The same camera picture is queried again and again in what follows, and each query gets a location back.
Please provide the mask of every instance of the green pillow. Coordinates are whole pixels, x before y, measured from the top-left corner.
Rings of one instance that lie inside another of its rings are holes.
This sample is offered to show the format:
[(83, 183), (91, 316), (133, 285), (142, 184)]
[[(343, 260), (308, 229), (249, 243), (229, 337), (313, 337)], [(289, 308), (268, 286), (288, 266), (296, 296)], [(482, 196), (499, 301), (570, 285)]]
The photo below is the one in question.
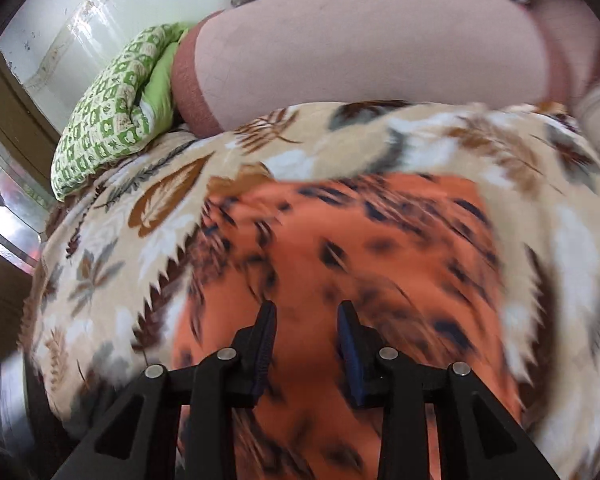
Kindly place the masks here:
[(139, 152), (171, 127), (171, 65), (188, 28), (175, 23), (142, 31), (78, 101), (51, 166), (58, 200), (101, 165)]

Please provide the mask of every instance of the orange cloth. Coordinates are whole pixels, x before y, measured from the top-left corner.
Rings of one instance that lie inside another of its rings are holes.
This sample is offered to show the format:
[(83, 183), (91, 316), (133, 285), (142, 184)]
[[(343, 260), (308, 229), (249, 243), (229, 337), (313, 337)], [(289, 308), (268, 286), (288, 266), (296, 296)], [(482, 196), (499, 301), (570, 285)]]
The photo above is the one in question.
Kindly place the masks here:
[[(263, 300), (278, 307), (269, 387), (253, 413), (234, 416), (240, 480), (376, 478), (382, 412), (353, 412), (338, 387), (343, 300), (418, 362), (468, 362), (519, 415), (500, 339), (498, 261), (471, 181), (372, 175), (211, 195), (189, 256), (173, 367), (230, 345)], [(438, 479), (432, 417), (429, 425)]]

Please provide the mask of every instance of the bed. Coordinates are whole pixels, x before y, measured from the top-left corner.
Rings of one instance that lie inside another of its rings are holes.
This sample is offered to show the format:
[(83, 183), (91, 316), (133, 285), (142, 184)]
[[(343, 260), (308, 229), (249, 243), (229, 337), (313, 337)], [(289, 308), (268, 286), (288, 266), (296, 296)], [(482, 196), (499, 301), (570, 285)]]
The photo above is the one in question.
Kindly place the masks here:
[[(444, 27), (420, 30), (410, 45), (400, 35), (418, 26), (401, 10), (416, 1), (433, 15), (450, 12), (443, 0), (364, 0), (369, 15), (359, 20), (356, 0), (255, 0), (180, 41), (171, 85), (188, 128), (106, 160), (63, 193), (26, 303), (22, 349), (72, 437), (147, 365), (182, 367), (209, 351), (187, 356), (174, 346), (190, 325), (190, 255), (208, 196), (271, 181), (453, 174), (477, 184), (493, 225), (502, 351), (522, 424), (562, 478), (600, 469), (600, 156), (550, 103), (576, 102), (594, 78), (600, 24), (576, 81), (556, 47), (569, 39), (538, 18), (551, 0), (533, 15), (510, 0), (453, 0), (466, 20), (458, 33), (468, 31), (455, 50)], [(373, 20), (376, 32), (364, 37)], [(499, 40), (502, 57), (472, 40)], [(374, 49), (381, 55), (369, 56)], [(479, 76), (481, 66), (492, 78)]]

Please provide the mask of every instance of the leaf print blanket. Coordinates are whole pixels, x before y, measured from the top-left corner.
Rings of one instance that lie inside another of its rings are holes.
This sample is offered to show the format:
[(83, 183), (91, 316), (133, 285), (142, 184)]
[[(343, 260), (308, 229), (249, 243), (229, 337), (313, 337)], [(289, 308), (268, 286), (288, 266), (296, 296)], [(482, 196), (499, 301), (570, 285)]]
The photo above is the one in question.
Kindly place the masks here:
[[(147, 364), (186, 366), (212, 351), (205, 345), (226, 327), (209, 328), (217, 313), (207, 290), (228, 269), (235, 272), (230, 253), (237, 245), (208, 225), (205, 231), (205, 222), (212, 216), (231, 226), (235, 197), (293, 182), (294, 200), (338, 213), (363, 211), (425, 254), (437, 239), (433, 221), (443, 222), (454, 239), (474, 244), (471, 265), (459, 255), (445, 259), (430, 290), (469, 313), (471, 303), (493, 306), (498, 350), (486, 351), (465, 324), (447, 318), (423, 322), (409, 311), (376, 319), (381, 312), (371, 312), (368, 322), (381, 323), (399, 340), (436, 340), (429, 356), (420, 350), (433, 362), (479, 351), (490, 369), (517, 382), (519, 405), (511, 409), (520, 410), (522, 425), (558, 474), (592, 478), (600, 468), (600, 158), (578, 131), (556, 105), (489, 110), (376, 101), (276, 110), (204, 140), (165, 134), (101, 169), (52, 215), (25, 304), (21, 344), (45, 378), (52, 409), (74, 434), (84, 432), (104, 392), (122, 387)], [(413, 174), (432, 185), (443, 176), (459, 177), (476, 191), (455, 196), (443, 209), (455, 212), (449, 216), (414, 191), (400, 188), (411, 196), (399, 200), (395, 189), (381, 192), (372, 186), (374, 174)], [(363, 175), (361, 188), (347, 187)], [(277, 218), (286, 210), (292, 218), (291, 200), (275, 205)], [(349, 223), (340, 225), (346, 234)], [(251, 229), (256, 245), (266, 247), (280, 226), (262, 221)], [(342, 280), (362, 272), (359, 257), (324, 238), (312, 253), (316, 266)], [(395, 236), (359, 238), (360, 250), (380, 259), (403, 247)], [(264, 249), (242, 265), (240, 286), (248, 294), (271, 294), (280, 286), (277, 261)], [(323, 291), (329, 294), (336, 298), (337, 287)], [(387, 294), (406, 301), (397, 288)], [(296, 316), (308, 322), (302, 311)], [(491, 327), (481, 315), (471, 319), (478, 332), (481, 323)], [(197, 351), (178, 351), (181, 330), (189, 330), (196, 344), (202, 341)], [(288, 394), (272, 384), (267, 395), (273, 402)], [(234, 423), (247, 438), (260, 435), (251, 444), (262, 444), (257, 412), (236, 414)], [(297, 423), (269, 456), (285, 463), (284, 472), (321, 476), (316, 464), (328, 463), (346, 464), (345, 475), (370, 474), (370, 458), (346, 440), (325, 442), (318, 454), (297, 453), (302, 445), (291, 443), (302, 438), (294, 440), (294, 432), (307, 434), (311, 422)]]

